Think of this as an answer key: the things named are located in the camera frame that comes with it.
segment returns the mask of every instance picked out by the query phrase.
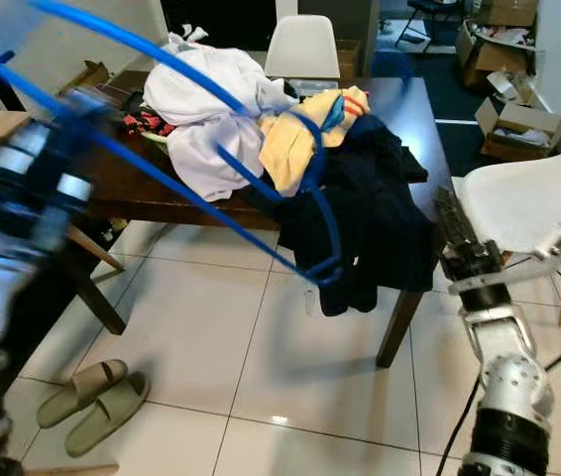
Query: white plastic chair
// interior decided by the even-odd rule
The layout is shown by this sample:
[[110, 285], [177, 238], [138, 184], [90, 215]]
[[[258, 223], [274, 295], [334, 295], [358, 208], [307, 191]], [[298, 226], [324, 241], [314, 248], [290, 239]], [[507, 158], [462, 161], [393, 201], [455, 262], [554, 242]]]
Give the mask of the white plastic chair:
[[340, 77], [331, 21], [320, 15], [281, 18], [272, 35], [265, 73], [278, 77]]
[[509, 253], [529, 252], [561, 223], [561, 155], [477, 169], [459, 196], [482, 239]]

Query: clothes tag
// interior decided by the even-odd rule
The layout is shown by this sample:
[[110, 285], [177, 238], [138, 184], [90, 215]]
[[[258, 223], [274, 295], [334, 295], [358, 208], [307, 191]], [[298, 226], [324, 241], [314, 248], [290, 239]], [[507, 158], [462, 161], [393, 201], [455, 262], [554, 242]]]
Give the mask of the clothes tag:
[[313, 306], [315, 305], [316, 297], [312, 289], [307, 289], [304, 292], [304, 312], [307, 315], [313, 314]]

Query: black jacket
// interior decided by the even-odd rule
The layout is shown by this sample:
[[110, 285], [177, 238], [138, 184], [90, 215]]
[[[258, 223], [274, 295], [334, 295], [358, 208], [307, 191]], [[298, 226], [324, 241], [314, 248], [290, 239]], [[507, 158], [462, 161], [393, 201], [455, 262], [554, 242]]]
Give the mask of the black jacket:
[[[425, 292], [432, 288], [432, 225], [408, 189], [408, 150], [375, 116], [358, 118], [344, 143], [329, 149], [323, 193], [338, 221], [344, 275], [320, 289], [325, 315], [377, 304], [377, 286]], [[324, 219], [309, 193], [276, 207], [280, 244], [299, 268], [331, 256]]]

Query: pair of slippers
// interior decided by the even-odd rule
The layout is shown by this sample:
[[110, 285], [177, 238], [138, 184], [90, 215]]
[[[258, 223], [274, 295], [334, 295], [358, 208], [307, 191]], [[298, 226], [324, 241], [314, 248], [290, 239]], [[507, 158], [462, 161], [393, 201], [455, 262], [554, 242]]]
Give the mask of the pair of slippers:
[[144, 374], [127, 374], [121, 360], [100, 362], [74, 374], [60, 392], [41, 405], [39, 426], [49, 428], [95, 404], [64, 442], [69, 456], [82, 456], [127, 422], [149, 394]]

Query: white tile floor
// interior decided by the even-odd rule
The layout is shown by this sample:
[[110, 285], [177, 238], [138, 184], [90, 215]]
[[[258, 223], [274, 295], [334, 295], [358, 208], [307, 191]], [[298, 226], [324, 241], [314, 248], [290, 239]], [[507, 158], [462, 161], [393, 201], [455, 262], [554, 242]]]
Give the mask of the white tile floor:
[[[127, 271], [101, 264], [94, 276], [128, 321], [124, 335], [102, 330], [75, 300], [7, 395], [9, 453], [26, 467], [115, 461], [120, 475], [434, 475], [477, 373], [459, 302], [439, 270], [393, 366], [376, 370], [393, 290], [381, 290], [368, 314], [324, 317], [314, 287], [219, 228], [133, 222], [113, 251]], [[554, 282], [511, 291], [549, 361], [561, 351]], [[63, 441], [81, 415], [39, 430], [36, 408], [76, 369], [106, 358], [151, 376], [149, 402], [71, 460]], [[552, 382], [550, 470], [561, 475], [561, 368]], [[445, 475], [456, 475], [472, 424], [470, 415]]]

